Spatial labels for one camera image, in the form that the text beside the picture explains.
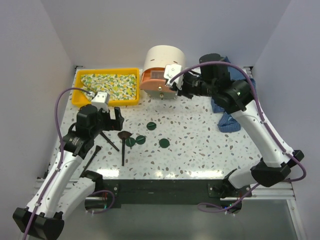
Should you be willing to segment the pink blush palette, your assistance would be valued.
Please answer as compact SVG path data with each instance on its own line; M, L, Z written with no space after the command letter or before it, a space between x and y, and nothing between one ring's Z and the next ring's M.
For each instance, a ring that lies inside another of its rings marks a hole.
M150 78L151 79L159 79L159 80L164 80L164 71L161 70L152 70L150 72Z

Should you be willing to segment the round cream drawer organizer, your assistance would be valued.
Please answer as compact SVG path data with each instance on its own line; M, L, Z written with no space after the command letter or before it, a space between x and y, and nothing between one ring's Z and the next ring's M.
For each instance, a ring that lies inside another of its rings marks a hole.
M165 79L151 79L151 71L164 71L166 65L178 64L186 66L185 54L177 47L156 45L146 54L140 81L140 90L152 98L174 99L176 93L166 86Z

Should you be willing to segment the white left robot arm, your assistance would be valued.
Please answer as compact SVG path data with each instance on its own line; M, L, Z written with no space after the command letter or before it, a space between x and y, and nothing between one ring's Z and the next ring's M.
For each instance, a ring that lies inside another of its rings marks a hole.
M101 174L86 170L65 193L64 190L78 166L94 146L95 138L103 131L121 131L124 118L119 107L115 118L109 111L91 104L81 107L67 134L61 139L60 151L43 184L26 207L18 207L13 220L23 233L39 240L56 240L61 235L67 216L88 196L107 193L115 201L115 194L104 189Z

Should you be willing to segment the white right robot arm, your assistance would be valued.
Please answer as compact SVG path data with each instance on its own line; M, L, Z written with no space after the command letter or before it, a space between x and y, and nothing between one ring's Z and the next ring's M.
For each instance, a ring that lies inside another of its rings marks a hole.
M174 73L166 85L178 96L210 97L240 124L261 153L261 159L253 166L234 169L226 175L219 189L221 197L233 197L251 184L271 187L287 182L294 166L302 170L296 181L303 180L307 175L301 164L303 152L290 147L275 130L262 110L250 77L217 53L202 56L195 67L200 68L200 74L193 74L193 67L172 67Z

